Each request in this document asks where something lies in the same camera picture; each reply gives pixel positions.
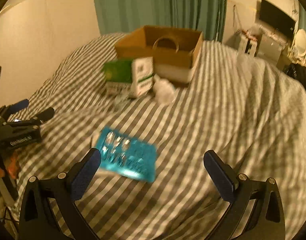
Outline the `teal blister pack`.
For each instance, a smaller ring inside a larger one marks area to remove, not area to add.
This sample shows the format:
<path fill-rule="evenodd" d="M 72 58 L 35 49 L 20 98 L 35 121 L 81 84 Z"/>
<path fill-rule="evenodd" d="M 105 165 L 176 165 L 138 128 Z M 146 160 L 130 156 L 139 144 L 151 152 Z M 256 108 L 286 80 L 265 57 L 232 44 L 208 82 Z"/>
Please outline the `teal blister pack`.
<path fill-rule="evenodd" d="M 138 181 L 155 181 L 157 150 L 154 145 L 105 126 L 94 132 L 91 146 L 100 152 L 101 169 Z"/>

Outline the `green and white carton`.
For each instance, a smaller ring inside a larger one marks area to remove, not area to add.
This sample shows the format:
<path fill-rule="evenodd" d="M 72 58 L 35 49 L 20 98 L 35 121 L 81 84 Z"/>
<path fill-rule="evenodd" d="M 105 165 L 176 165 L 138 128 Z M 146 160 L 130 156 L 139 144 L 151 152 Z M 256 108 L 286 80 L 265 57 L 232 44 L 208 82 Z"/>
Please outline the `green and white carton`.
<path fill-rule="evenodd" d="M 152 57 L 120 59 L 103 66 L 106 92 L 139 98 L 153 87 L 154 64 Z"/>

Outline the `white crumpled plastic wrap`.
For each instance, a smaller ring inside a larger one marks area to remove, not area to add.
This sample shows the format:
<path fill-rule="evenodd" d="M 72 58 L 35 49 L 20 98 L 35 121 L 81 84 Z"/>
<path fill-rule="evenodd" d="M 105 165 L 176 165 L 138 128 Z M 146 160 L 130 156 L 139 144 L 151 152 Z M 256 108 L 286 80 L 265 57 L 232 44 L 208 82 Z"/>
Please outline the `white crumpled plastic wrap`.
<path fill-rule="evenodd" d="M 169 105 L 175 100 L 174 86 L 167 79 L 163 79 L 157 74 L 154 75 L 153 91 L 155 100 L 160 105 Z"/>

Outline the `brown tape roll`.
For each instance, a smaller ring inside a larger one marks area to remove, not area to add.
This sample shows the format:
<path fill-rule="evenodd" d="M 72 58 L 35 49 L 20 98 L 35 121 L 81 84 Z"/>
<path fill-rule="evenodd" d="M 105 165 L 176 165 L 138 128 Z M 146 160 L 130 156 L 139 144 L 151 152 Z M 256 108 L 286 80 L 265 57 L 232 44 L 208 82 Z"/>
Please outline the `brown tape roll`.
<path fill-rule="evenodd" d="M 171 49 L 176 53 L 179 51 L 180 45 L 178 41 L 172 36 L 161 36 L 153 44 L 152 49 L 156 50 L 157 48 Z"/>

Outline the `green curtain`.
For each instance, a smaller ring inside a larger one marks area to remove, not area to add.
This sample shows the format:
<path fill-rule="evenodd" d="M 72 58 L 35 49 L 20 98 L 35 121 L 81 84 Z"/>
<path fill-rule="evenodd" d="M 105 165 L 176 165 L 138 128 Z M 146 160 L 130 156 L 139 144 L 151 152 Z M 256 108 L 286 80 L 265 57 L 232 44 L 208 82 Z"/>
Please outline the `green curtain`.
<path fill-rule="evenodd" d="M 190 28 L 221 42 L 227 0 L 94 0 L 101 34 L 129 33 L 144 25 Z"/>

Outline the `brown cardboard box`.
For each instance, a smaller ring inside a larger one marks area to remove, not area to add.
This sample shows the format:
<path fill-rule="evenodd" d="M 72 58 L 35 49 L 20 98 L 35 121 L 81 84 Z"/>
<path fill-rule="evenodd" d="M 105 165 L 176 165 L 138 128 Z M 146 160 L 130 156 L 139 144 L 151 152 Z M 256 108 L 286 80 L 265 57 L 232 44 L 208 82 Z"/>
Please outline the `brown cardboard box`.
<path fill-rule="evenodd" d="M 188 86 L 201 56 L 203 32 L 145 25 L 116 42 L 119 59 L 152 57 L 154 73 L 178 86 Z"/>

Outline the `black bag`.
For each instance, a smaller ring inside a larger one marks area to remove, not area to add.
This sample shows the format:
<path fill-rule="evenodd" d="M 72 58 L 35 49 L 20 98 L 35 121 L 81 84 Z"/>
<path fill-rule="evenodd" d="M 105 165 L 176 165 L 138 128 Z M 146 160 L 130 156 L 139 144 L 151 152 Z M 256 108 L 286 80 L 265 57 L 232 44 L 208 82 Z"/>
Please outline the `black bag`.
<path fill-rule="evenodd" d="M 299 81 L 306 90 L 306 67 L 300 64 L 291 63 L 286 66 L 283 72 L 289 77 Z"/>

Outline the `grey cabinet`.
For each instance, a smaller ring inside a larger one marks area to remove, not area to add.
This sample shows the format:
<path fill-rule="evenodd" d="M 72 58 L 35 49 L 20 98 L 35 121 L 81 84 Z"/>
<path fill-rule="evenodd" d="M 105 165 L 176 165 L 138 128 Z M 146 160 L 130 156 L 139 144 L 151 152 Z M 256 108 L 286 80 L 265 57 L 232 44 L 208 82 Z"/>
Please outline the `grey cabinet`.
<path fill-rule="evenodd" d="M 266 34 L 262 34 L 257 45 L 256 57 L 266 60 L 272 64 L 277 64 L 283 46 Z"/>

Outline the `white round mirror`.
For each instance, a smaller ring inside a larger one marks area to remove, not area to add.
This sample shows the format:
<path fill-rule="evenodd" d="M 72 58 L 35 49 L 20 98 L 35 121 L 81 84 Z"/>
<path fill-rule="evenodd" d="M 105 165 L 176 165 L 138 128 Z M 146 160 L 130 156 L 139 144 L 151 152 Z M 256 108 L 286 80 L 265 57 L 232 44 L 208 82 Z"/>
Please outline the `white round mirror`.
<path fill-rule="evenodd" d="M 299 29 L 293 41 L 293 50 L 297 57 L 304 57 L 306 55 L 306 31 Z"/>

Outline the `black wall television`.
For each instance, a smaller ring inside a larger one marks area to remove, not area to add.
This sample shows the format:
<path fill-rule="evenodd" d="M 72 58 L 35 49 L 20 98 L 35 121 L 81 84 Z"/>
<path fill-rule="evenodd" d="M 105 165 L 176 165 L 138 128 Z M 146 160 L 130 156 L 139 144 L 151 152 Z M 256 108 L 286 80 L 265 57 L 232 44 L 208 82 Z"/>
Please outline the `black wall television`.
<path fill-rule="evenodd" d="M 288 40 L 293 40 L 295 20 L 267 0 L 261 0 L 259 20 L 270 25 Z"/>

